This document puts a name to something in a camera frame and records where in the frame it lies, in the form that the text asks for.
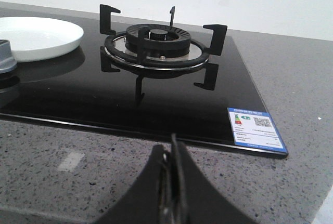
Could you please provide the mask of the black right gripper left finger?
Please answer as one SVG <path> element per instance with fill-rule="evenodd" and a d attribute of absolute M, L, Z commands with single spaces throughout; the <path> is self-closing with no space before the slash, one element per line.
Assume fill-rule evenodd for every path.
<path fill-rule="evenodd" d="M 96 223 L 158 223 L 163 153 L 162 145 L 153 147 L 133 185 Z"/>

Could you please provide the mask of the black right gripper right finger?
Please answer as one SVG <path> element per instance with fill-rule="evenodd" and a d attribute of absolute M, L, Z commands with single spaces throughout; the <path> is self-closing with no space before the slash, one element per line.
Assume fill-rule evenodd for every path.
<path fill-rule="evenodd" d="M 185 144 L 171 135 L 176 223 L 255 223 L 208 181 Z"/>

